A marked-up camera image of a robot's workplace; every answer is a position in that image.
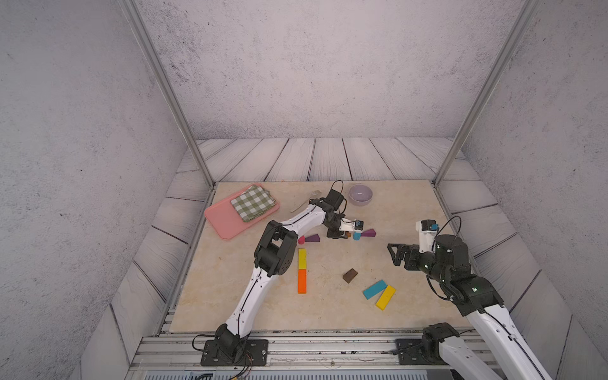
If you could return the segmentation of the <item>dark brown block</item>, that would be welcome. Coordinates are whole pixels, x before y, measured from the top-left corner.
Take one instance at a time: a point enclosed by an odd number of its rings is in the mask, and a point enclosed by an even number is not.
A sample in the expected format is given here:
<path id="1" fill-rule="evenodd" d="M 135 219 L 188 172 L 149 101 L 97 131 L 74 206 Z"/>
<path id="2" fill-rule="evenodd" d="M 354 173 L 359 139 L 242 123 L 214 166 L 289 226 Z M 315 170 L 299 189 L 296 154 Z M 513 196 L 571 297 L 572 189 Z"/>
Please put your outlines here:
<path id="1" fill-rule="evenodd" d="M 343 280 L 346 283 L 351 283 L 354 278 L 356 278 L 358 276 L 359 272 L 356 271 L 356 269 L 349 269 L 344 275 L 343 275 Z"/>

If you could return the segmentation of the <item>orange long block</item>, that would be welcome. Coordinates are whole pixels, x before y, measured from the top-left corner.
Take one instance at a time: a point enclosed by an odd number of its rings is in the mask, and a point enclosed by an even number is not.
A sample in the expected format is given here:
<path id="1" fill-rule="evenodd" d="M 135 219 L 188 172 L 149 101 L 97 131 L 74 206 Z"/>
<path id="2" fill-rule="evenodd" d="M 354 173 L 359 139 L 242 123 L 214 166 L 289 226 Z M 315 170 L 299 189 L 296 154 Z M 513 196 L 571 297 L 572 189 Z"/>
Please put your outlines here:
<path id="1" fill-rule="evenodd" d="M 299 269 L 298 271 L 298 293 L 303 295 L 307 292 L 307 270 Z"/>

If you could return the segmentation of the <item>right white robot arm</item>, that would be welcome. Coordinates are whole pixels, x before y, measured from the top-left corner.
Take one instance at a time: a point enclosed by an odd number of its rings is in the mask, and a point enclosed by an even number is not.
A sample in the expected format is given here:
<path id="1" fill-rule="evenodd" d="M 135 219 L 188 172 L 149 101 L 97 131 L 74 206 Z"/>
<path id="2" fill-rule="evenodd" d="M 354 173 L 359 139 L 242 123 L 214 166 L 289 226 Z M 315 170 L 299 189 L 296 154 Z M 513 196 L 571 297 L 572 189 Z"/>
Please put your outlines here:
<path id="1" fill-rule="evenodd" d="M 387 248 L 394 265 L 420 271 L 428 283 L 438 283 L 440 289 L 435 294 L 457 307 L 509 379 L 549 379 L 549 372 L 516 328 L 498 291 L 486 278 L 473 274 L 465 242 L 442 234 L 431 243 L 429 248 L 421 244 L 389 244 Z M 499 377 L 446 322 L 425 328 L 417 344 L 399 340 L 396 353 L 402 364 L 448 365 L 463 379 Z"/>

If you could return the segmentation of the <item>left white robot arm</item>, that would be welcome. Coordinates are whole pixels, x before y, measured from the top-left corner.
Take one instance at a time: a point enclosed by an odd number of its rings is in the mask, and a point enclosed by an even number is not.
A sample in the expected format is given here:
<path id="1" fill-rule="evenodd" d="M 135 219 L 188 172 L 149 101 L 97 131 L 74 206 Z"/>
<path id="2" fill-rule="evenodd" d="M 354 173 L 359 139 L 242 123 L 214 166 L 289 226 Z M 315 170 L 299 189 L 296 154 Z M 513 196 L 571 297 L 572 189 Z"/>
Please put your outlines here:
<path id="1" fill-rule="evenodd" d="M 215 332 L 214 342 L 223 354 L 235 357 L 244 351 L 271 285 L 291 266 L 299 238 L 317 226 L 325 226 L 328 237 L 334 239 L 363 231 L 361 221 L 346 218 L 325 198 L 312 199 L 304 211 L 288 220 L 270 221 L 256 246 L 250 281 L 231 316 Z"/>

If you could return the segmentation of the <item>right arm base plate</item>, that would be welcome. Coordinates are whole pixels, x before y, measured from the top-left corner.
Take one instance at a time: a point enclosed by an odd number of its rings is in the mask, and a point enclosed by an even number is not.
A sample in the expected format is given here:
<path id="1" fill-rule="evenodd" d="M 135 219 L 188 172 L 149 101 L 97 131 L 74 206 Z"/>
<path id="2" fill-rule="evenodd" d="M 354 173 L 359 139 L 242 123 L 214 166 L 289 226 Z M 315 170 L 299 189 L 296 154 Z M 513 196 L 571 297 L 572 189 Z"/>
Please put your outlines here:
<path id="1" fill-rule="evenodd" d="M 446 366 L 440 356 L 440 341 L 427 337 L 421 339 L 397 339 L 393 354 L 402 366 Z"/>

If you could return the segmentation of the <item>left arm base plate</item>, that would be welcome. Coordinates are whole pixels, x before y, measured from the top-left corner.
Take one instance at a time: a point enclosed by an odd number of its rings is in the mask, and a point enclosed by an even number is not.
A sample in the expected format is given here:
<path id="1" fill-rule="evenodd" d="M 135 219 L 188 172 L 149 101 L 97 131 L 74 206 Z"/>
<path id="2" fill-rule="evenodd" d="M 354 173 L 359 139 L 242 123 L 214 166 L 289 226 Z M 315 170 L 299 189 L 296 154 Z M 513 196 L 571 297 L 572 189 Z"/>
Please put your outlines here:
<path id="1" fill-rule="evenodd" d="M 218 340 L 208 340 L 203 348 L 202 367 L 264 367 L 269 354 L 268 340 L 239 342 L 232 352 L 221 348 Z"/>

